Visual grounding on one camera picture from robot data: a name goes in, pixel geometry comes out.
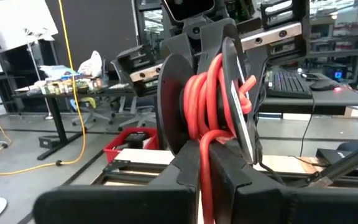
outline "black desk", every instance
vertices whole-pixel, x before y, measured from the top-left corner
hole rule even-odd
[[[121,96],[135,96],[135,93],[131,90],[99,90],[95,93],[87,93],[87,94],[77,94],[77,98],[83,98],[83,97],[101,97],[101,96],[115,96],[115,97],[121,97]],[[66,131],[63,125],[62,117],[60,116],[60,111],[57,104],[57,98],[74,98],[74,94],[60,94],[60,95],[30,95],[27,96],[26,93],[18,93],[16,95],[13,95],[14,98],[46,98],[50,112],[53,116],[53,121],[55,122],[59,143],[53,147],[52,149],[49,149],[48,151],[44,152],[43,154],[39,155],[37,157],[38,160],[44,160],[48,156],[52,155],[53,153],[59,151],[61,148],[65,147],[67,144],[71,143],[72,141],[76,140],[80,136],[82,136],[82,131],[75,133],[71,137],[67,137]]]
[[[347,106],[358,106],[358,94],[341,87],[339,91],[313,91],[316,103],[314,114],[343,115]],[[266,97],[260,112],[267,113],[305,113],[310,114],[313,107],[312,99]]]

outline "computer keyboard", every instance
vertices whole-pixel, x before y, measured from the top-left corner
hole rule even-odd
[[[269,76],[267,96],[311,99],[312,93],[299,74],[278,71]]]

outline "coiled red cable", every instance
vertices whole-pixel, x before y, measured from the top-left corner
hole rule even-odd
[[[226,95],[226,86],[224,84],[224,74],[222,66],[222,54],[218,54],[207,72],[192,76],[186,83],[184,92],[184,111],[188,125],[188,132],[191,139],[200,139],[201,154],[201,201],[203,204],[203,216],[205,224],[213,224],[213,199],[211,176],[209,169],[209,144],[211,141],[218,139],[225,141],[236,136],[231,111]],[[219,129],[217,103],[216,103],[216,87],[217,81],[221,87],[223,96],[224,117],[229,131]],[[251,111],[251,102],[246,98],[245,94],[255,85],[256,78],[251,76],[239,88],[239,101],[243,114]],[[205,109],[207,111],[208,126],[205,123]]]

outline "screw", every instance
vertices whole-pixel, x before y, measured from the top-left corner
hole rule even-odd
[[[199,27],[194,27],[194,28],[193,28],[193,33],[194,33],[194,34],[199,34],[199,32],[200,32],[200,28],[199,28]]]
[[[262,38],[260,38],[260,37],[258,37],[258,38],[255,39],[255,43],[256,43],[256,44],[261,44],[262,41],[263,41],[263,40],[262,40]]]
[[[287,35],[287,32],[285,30],[282,30],[278,33],[278,36],[285,37]]]

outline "red plastic basket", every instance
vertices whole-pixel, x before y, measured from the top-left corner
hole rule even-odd
[[[128,137],[128,135],[138,131],[146,132],[151,137],[150,141],[145,145],[144,149],[159,149],[157,128],[126,128],[125,130],[121,131],[121,133],[119,133],[119,135],[114,138],[106,147],[104,147],[103,151],[106,153],[108,163],[113,161],[121,152],[121,150],[115,150],[113,148],[124,144],[125,138]]]

